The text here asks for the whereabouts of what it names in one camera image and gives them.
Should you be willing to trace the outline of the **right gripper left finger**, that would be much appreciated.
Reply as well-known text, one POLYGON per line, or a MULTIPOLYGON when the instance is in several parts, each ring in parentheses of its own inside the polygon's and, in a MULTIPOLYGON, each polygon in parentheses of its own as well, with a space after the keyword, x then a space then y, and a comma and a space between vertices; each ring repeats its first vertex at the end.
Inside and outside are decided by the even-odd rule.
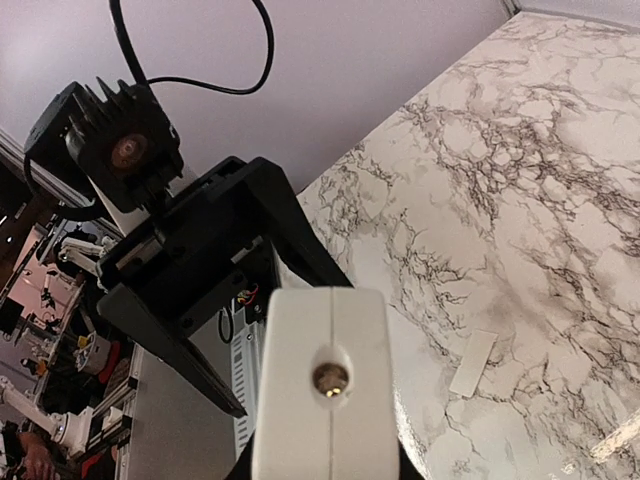
POLYGON ((252 479, 252 455, 253 445, 247 444, 240 454, 236 464, 226 477, 226 480, 251 480, 252 479))

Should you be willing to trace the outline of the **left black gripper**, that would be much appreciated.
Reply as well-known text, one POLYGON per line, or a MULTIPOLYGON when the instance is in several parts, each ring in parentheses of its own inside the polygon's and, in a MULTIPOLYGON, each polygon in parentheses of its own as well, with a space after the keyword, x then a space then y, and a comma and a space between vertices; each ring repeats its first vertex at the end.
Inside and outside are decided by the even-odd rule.
POLYGON ((232 417, 246 409, 190 337, 240 293, 265 308, 280 259, 313 287, 351 281, 315 235, 283 169, 230 157, 100 263, 102 318, 232 417))

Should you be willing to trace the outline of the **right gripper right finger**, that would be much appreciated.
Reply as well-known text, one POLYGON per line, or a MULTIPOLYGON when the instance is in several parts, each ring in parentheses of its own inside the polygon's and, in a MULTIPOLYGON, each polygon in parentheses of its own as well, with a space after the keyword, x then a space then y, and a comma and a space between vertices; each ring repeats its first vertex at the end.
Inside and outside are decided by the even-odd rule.
POLYGON ((423 445, 409 436, 398 437, 399 444, 399 480, 425 480, 424 465, 421 454, 423 445))

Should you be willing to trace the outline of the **white remote control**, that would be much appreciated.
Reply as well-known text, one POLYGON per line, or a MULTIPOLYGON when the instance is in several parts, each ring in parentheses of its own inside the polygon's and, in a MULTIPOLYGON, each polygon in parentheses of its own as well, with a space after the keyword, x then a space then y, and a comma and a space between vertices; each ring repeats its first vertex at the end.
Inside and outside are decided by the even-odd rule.
POLYGON ((252 476, 399 476, 386 304, 371 289, 279 289, 269 303, 252 476))

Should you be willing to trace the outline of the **white battery cover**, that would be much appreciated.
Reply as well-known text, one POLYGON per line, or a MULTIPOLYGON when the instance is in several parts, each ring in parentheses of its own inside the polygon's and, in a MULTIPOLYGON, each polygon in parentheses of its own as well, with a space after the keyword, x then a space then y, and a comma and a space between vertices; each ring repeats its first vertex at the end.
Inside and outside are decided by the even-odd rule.
POLYGON ((472 332, 449 385, 451 393, 465 398, 474 395, 497 338, 493 332, 478 329, 472 332))

